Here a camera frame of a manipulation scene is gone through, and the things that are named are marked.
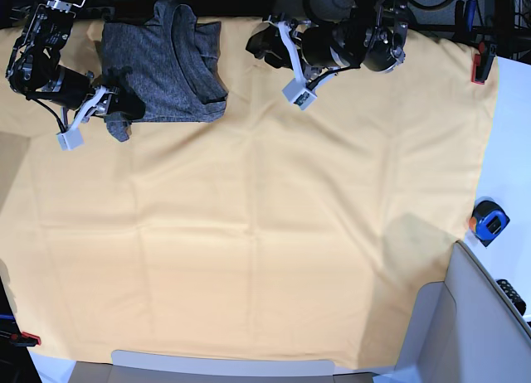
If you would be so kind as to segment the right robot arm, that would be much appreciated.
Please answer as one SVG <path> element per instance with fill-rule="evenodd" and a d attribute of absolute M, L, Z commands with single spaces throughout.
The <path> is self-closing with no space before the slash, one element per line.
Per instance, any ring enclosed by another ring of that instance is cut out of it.
<path fill-rule="evenodd" d="M 76 112 L 84 119 L 92 115 L 122 113 L 138 120 L 145 103 L 117 80 L 93 85 L 87 74 L 60 64 L 61 50 L 86 0 L 37 0 L 22 34 L 17 38 L 6 69 L 11 89 L 27 100 L 47 101 Z"/>

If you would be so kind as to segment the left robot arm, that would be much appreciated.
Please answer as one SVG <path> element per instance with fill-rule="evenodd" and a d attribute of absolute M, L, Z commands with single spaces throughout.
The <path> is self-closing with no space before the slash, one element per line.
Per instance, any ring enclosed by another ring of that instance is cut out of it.
<path fill-rule="evenodd" d="M 276 69 L 292 69 L 290 53 L 280 35 L 280 24 L 284 23 L 307 80 L 331 70 L 361 66 L 387 72 L 405 60 L 405 0 L 352 0 L 348 17 L 339 21 L 319 17 L 311 2 L 302 0 L 304 21 L 284 13 L 268 16 L 264 20 L 267 26 L 249 38 L 246 51 Z"/>

